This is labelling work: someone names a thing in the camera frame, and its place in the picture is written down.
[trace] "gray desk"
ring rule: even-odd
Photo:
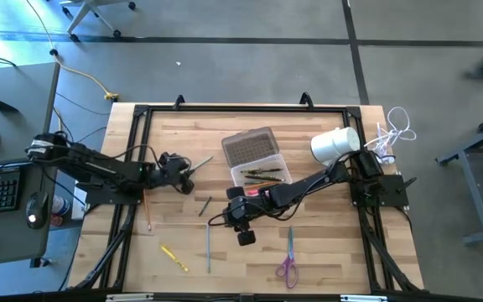
[[[0,101],[20,111],[0,112],[0,163],[27,160],[33,137],[49,130],[58,78],[56,63],[0,68]]]
[[[36,134],[49,131],[59,66],[55,63],[0,68],[0,101],[21,113],[0,112],[0,163],[26,161],[24,150]],[[46,172],[55,178],[56,170]],[[19,209],[0,213],[0,263],[40,257],[46,249],[49,223],[30,229],[25,218],[28,197],[42,190],[49,194],[51,209],[54,184],[39,167],[28,164],[21,170]]]

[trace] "black metal frame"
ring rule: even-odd
[[[135,145],[137,138],[138,124],[141,117],[145,116],[143,134],[140,144],[147,144],[152,125],[152,117],[154,112],[326,112],[339,113],[342,116],[345,127],[352,126],[351,120],[357,128],[361,143],[364,145],[366,138],[362,124],[361,109],[359,107],[315,107],[308,93],[304,93],[299,104],[306,104],[306,107],[301,106],[230,106],[230,105],[197,105],[197,106],[182,106],[184,98],[179,96],[174,105],[136,105],[133,111],[132,126],[130,129],[127,148]],[[145,160],[146,149],[142,148],[139,151],[138,160]],[[126,155],[125,161],[132,159],[132,152]],[[119,230],[119,221],[121,219],[123,205],[116,205],[113,213],[112,225],[108,239],[107,250],[102,255],[101,260],[95,266],[95,269],[87,275],[86,280],[80,283],[74,290],[69,291],[73,293],[71,296],[75,297],[76,292],[81,293],[81,298],[84,301],[100,300],[101,294],[120,294],[122,293],[122,286],[126,275],[127,259],[129,256],[130,241],[132,235],[132,228],[134,217],[137,212],[137,206],[129,206],[128,213],[124,224]],[[383,225],[381,213],[378,206],[371,208],[373,213],[373,222],[368,221],[366,215],[366,208],[357,206],[359,214],[359,222],[361,227],[361,240],[363,242],[363,249],[366,260],[366,272],[368,274],[368,281],[370,287],[370,295],[384,295],[389,301],[433,301],[433,302],[481,302],[483,299],[472,299],[465,297],[454,297],[440,294],[430,294],[425,290],[421,290],[409,282],[405,274],[396,265],[392,256],[387,252],[385,237],[383,233]],[[118,246],[122,244],[121,258],[117,269],[117,277],[112,287],[109,287],[109,277],[111,272],[112,255]],[[385,279],[385,289],[382,289],[377,281],[376,268],[371,247],[374,247],[380,254],[382,259],[382,268]],[[101,274],[99,289],[92,289],[92,285],[96,282]],[[400,285],[402,291],[394,289],[394,279]],[[36,294],[32,301],[40,301],[46,297],[51,297],[53,294],[57,298],[61,297],[63,293],[42,293]],[[340,301],[339,294],[197,294],[197,293],[153,293],[149,294],[154,299],[168,299],[179,301],[206,301],[209,299],[226,299],[231,298],[239,301]]]
[[[364,128],[362,124],[361,118],[361,109],[359,107],[315,107],[314,103],[310,97],[310,95],[305,92],[301,96],[299,104],[307,105],[306,107],[301,106],[262,106],[262,105],[254,105],[254,106],[232,106],[232,105],[201,105],[201,106],[181,106],[181,103],[185,103],[183,96],[178,96],[174,105],[136,105],[133,110],[133,117],[132,117],[132,126],[130,128],[130,133],[127,142],[127,148],[131,148],[135,145],[135,140],[137,137],[137,130],[138,124],[141,117],[145,117],[144,120],[144,128],[143,128],[143,135],[141,137],[140,144],[147,144],[148,137],[150,134],[150,128],[152,125],[152,115],[154,112],[319,112],[319,113],[339,113],[342,116],[342,121],[344,123],[344,127],[351,126],[351,120],[354,121],[355,127],[357,128],[360,134],[361,143],[364,145],[366,142]],[[145,148],[141,148],[138,156],[138,160],[145,160]],[[132,158],[132,153],[128,153],[125,161],[129,161]],[[107,245],[108,247],[112,248],[112,244],[115,242],[119,221],[121,218],[122,213],[122,205],[115,206],[115,212],[113,213],[112,225],[111,230],[109,233],[109,238]],[[365,209],[361,207],[357,207],[359,212],[359,219],[360,221],[363,219],[367,219]],[[385,243],[385,236],[383,233],[383,225],[382,219],[380,216],[379,208],[374,207],[372,208],[374,213],[374,221],[373,225],[375,226],[375,235],[378,240],[381,241],[381,245],[383,248],[386,248]],[[374,291],[377,289],[381,289],[377,281],[376,276],[376,268],[374,265],[374,258],[372,255],[371,250],[371,240],[369,237],[366,236],[366,233],[361,231],[361,237],[363,241],[363,247],[365,251],[365,260],[369,278],[369,285],[370,290]],[[126,236],[124,243],[122,244],[122,253],[121,253],[121,261],[118,266],[117,270],[117,279],[113,285],[114,288],[122,290],[122,285],[124,281],[124,276],[126,272],[127,266],[127,258],[129,254],[129,245],[131,241],[131,236]],[[382,266],[385,276],[385,288],[386,289],[394,289],[394,283],[392,281],[391,271],[387,267],[388,265],[383,261],[382,258]],[[100,288],[107,288],[109,283],[110,277],[110,268],[111,268],[111,259],[106,263],[100,281]]]

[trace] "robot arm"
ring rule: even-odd
[[[37,135],[26,151],[29,160],[58,167],[77,179],[78,186],[84,190],[108,189],[133,195],[145,189],[172,185],[181,193],[189,194],[195,186],[190,180],[190,166],[177,154],[163,153],[156,163],[122,162],[81,143],[68,142],[58,133]]]
[[[346,167],[345,160],[340,160],[346,155],[351,159],[350,168]],[[261,188],[257,196],[245,196],[242,187],[230,188],[226,194],[231,202],[222,214],[224,224],[239,232],[238,242],[241,246],[244,246],[256,241],[254,231],[250,231],[249,221],[260,216],[269,216],[280,221],[286,221],[295,213],[295,210],[289,217],[282,218],[285,211],[292,206],[296,206],[297,209],[306,195],[324,189],[329,185],[345,182],[361,185],[364,193],[368,195],[380,195],[388,189],[381,186],[379,179],[383,175],[383,171],[377,162],[376,154],[372,151],[363,149],[344,154],[340,158],[329,168],[293,184],[279,184]]]

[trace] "computer mouse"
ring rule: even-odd
[[[48,194],[45,192],[34,192],[27,200],[25,216],[27,225],[32,229],[43,227],[48,218]]]

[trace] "desk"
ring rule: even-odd
[[[35,135],[49,130],[49,121],[59,78],[59,65],[45,63],[0,68],[0,101],[17,108],[20,113],[0,112],[0,164],[25,162],[24,150]],[[56,169],[46,169],[52,178]],[[39,167],[22,167],[20,204],[16,211],[0,213],[0,263],[36,258],[44,255],[49,222],[34,230],[25,221],[28,197],[35,191],[49,193],[49,208],[54,184],[43,179]]]
[[[0,112],[0,163],[27,161],[24,150],[49,130],[59,64],[0,68],[0,101],[19,113]]]
[[[113,105],[102,146],[104,154],[126,149],[135,104]],[[366,139],[376,136],[377,122],[385,124],[382,107],[361,107]],[[252,221],[255,244],[240,247],[230,228],[212,227],[211,274],[206,272],[205,224],[226,207],[225,189],[232,186],[230,168],[221,139],[251,128],[273,130],[290,174],[300,180],[322,167],[310,153],[310,139],[342,127],[342,118],[329,113],[286,112],[155,112],[148,143],[156,153],[176,152],[194,163],[214,158],[192,176],[195,189],[190,195],[173,188],[150,190],[146,194],[153,230],[147,229],[143,207],[133,228],[124,283],[125,292],[185,293],[292,293],[337,294],[369,292],[357,211],[351,206],[347,185],[333,185],[307,196],[288,222],[262,217]],[[137,138],[141,138],[143,122]],[[152,154],[147,153],[147,160]],[[213,199],[202,217],[198,213],[208,196]],[[69,286],[79,283],[93,268],[106,248],[113,206],[99,206],[84,220]],[[410,280],[422,287],[418,260],[408,222],[402,213],[382,208],[387,248]],[[275,276],[284,260],[288,226],[294,228],[294,251],[299,281],[286,289]],[[159,248],[165,244],[190,269],[184,273]],[[116,254],[112,275],[117,270]],[[377,268],[381,262],[375,257]],[[378,272],[380,283],[382,274]]]

